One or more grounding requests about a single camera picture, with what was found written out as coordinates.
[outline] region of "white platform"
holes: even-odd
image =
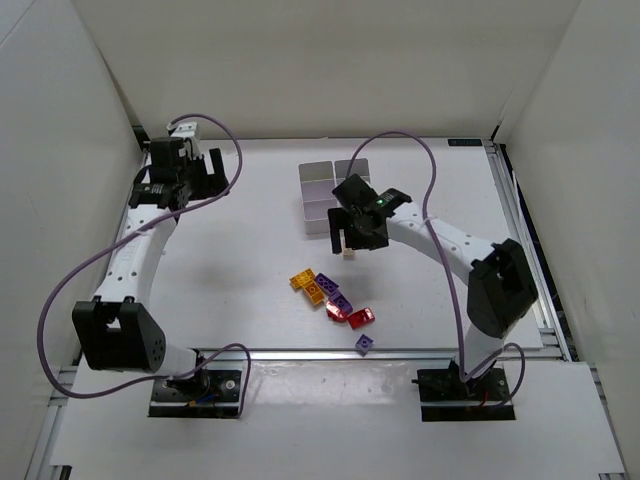
[[[150,310],[173,343],[213,348],[242,342],[264,349],[352,349],[360,333],[382,349],[453,349],[453,310],[442,267],[392,244],[357,252],[355,261],[331,254],[328,236],[305,235],[298,164],[351,157],[358,140],[242,142],[245,169],[231,195],[180,219],[160,262]],[[449,147],[429,140],[438,162],[430,213],[495,241],[509,236],[482,147]],[[223,147],[227,176],[236,168]],[[402,139],[365,149],[374,188],[398,188],[422,202],[430,178],[423,150]],[[360,332],[314,310],[289,278],[311,267],[340,284],[356,309],[371,307],[376,322]],[[457,282],[466,310],[466,292]],[[534,310],[509,337],[542,346]]]
[[[597,480],[623,468],[589,368],[531,361],[506,422],[422,423],[424,362],[259,362],[236,420],[147,418],[150,385],[71,400],[52,462],[71,480]],[[517,362],[506,365],[509,382]],[[123,377],[82,364],[75,388]]]

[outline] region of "white wall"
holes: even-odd
[[[196,110],[245,138],[509,131],[579,3],[73,1],[150,135]]]
[[[640,478],[640,2],[583,0],[508,151]]]
[[[68,0],[0,6],[0,476],[22,479],[51,387],[35,348],[55,283],[113,238],[140,159],[95,45]],[[54,365],[74,342],[70,312],[98,269],[71,285],[47,329]]]

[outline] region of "mounting plate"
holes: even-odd
[[[513,405],[492,405],[509,395],[509,384],[502,368],[491,369],[468,393],[458,378],[457,369],[418,370],[418,379],[413,383],[418,385],[423,422],[516,419]]]
[[[204,398],[214,392],[213,401],[189,406],[189,402],[197,400],[185,396],[175,388],[165,387],[162,380],[153,382],[149,401],[148,417],[160,418],[235,418],[238,415],[240,400],[240,370],[204,370],[210,385]]]

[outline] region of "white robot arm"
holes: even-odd
[[[404,243],[442,263],[440,253],[425,225],[420,207],[395,189],[378,195],[358,175],[343,181],[334,191],[342,208],[329,210],[334,253],[345,245],[374,250],[389,240]],[[451,271],[468,287],[467,314],[471,326],[465,334],[465,372],[479,378],[489,370],[482,362],[504,345],[504,339],[537,299],[531,271],[522,247],[514,240],[502,244],[474,237],[439,220],[430,219]]]
[[[134,180],[120,238],[190,200],[216,196],[228,185],[220,150],[210,151],[214,173],[207,173],[195,122],[179,124],[170,137],[151,140],[149,150],[149,161]],[[171,376],[196,366],[198,352],[167,343],[145,307],[177,222],[162,221],[123,245],[93,299],[76,302],[72,319],[92,369]]]

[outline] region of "orange lego brick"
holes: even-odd
[[[295,288],[296,290],[298,290],[299,288],[302,288],[302,285],[300,285],[300,281],[298,280],[298,276],[297,275],[295,277],[291,277],[289,279],[289,282],[291,282],[291,286],[293,288]]]
[[[297,290],[301,287],[304,287],[307,283],[313,282],[315,278],[316,275],[315,273],[313,273],[313,270],[307,268],[305,271],[300,272],[295,277],[290,278],[289,281],[291,282],[291,285],[293,285],[293,288]]]
[[[322,293],[322,290],[320,290],[316,282],[309,282],[302,288],[304,288],[305,293],[314,306],[324,301],[324,293]]]

